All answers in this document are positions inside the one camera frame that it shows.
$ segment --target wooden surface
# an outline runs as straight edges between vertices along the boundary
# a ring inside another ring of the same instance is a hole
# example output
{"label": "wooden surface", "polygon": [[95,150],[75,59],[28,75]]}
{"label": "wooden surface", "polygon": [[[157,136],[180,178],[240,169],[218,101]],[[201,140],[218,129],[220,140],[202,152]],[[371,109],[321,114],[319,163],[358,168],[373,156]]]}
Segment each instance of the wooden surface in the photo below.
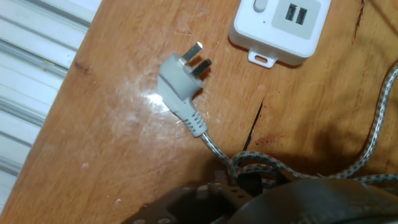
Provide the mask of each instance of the wooden surface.
{"label": "wooden surface", "polygon": [[[398,59],[398,1],[334,0],[313,57],[268,70],[228,41],[239,1],[103,0],[0,223],[121,223],[166,191],[223,166],[156,97],[157,71],[201,41],[213,61],[195,104],[229,156],[268,153],[331,174],[353,162]],[[394,87],[362,174],[398,172]]]}

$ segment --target plug prong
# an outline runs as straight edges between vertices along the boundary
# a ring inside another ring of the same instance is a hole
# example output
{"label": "plug prong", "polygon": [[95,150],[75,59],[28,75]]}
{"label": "plug prong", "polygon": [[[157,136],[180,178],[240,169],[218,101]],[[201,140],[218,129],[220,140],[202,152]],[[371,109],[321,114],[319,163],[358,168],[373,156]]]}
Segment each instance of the plug prong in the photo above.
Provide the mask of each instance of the plug prong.
{"label": "plug prong", "polygon": [[210,65],[211,65],[210,59],[204,60],[195,69],[193,69],[191,74],[194,77],[199,77],[199,75],[202,74],[208,67],[210,67]]}
{"label": "plug prong", "polygon": [[197,42],[191,49],[188,50],[182,57],[181,57],[181,62],[183,64],[186,64],[189,62],[199,51],[203,48],[202,44],[200,42]]}

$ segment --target white plug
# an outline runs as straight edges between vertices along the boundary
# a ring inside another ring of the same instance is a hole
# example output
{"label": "white plug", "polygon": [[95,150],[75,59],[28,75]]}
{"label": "white plug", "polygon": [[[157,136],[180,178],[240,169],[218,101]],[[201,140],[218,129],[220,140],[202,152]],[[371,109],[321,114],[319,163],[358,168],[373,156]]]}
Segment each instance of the white plug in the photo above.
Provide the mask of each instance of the white plug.
{"label": "white plug", "polygon": [[203,88],[199,76],[210,65],[210,60],[204,60],[195,69],[188,62],[203,48],[197,42],[182,57],[173,53],[159,69],[157,77],[157,94],[171,112],[177,115],[187,125],[194,137],[199,137],[207,131],[207,125],[192,103],[193,95]]}
{"label": "white plug", "polygon": [[242,0],[229,30],[229,39],[249,50],[252,63],[266,68],[278,60],[300,65],[317,48],[330,2]]}

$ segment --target black object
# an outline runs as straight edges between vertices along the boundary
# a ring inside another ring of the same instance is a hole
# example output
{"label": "black object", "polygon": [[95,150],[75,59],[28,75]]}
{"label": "black object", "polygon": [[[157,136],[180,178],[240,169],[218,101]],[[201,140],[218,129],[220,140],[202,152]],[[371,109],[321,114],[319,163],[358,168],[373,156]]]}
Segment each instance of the black object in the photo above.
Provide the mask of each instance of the black object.
{"label": "black object", "polygon": [[180,187],[140,209],[124,224],[375,224],[398,221],[398,197],[346,179],[301,180],[257,197],[258,176],[229,186],[225,175],[199,188]]}

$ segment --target coiled cable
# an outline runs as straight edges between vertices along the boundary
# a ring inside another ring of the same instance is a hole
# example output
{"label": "coiled cable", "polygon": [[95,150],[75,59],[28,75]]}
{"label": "coiled cable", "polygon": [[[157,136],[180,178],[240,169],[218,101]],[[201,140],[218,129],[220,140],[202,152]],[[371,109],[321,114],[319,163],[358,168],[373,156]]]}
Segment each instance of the coiled cable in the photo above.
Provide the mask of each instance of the coiled cable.
{"label": "coiled cable", "polygon": [[[349,166],[347,169],[337,174],[329,175],[327,177],[321,175],[315,176],[315,175],[302,174],[289,168],[283,162],[278,161],[277,159],[261,152],[244,151],[236,154],[234,157],[229,159],[228,156],[226,156],[221,151],[221,149],[211,140],[211,138],[207,133],[202,134],[200,137],[202,141],[205,143],[205,145],[220,159],[220,161],[226,166],[228,166],[228,173],[234,180],[236,180],[238,175],[241,173],[261,172],[269,175],[283,175],[281,171],[284,170],[296,179],[350,178],[367,184],[375,184],[380,182],[398,182],[398,174],[377,174],[377,175],[368,175],[364,177],[351,178],[351,176],[354,175],[357,171],[359,171],[360,168],[365,166],[365,164],[370,160],[374,152],[374,149],[376,148],[376,144],[379,140],[381,128],[386,115],[387,101],[391,92],[391,88],[393,87],[397,76],[398,76],[398,63],[395,64],[395,66],[388,74],[382,85],[382,89],[379,95],[379,100],[377,103],[376,112],[374,115],[374,121],[364,151],[353,165]],[[248,165],[241,168],[239,165],[244,161],[257,161],[259,163]],[[275,180],[263,179],[263,185],[269,189],[277,186],[278,183]]]}

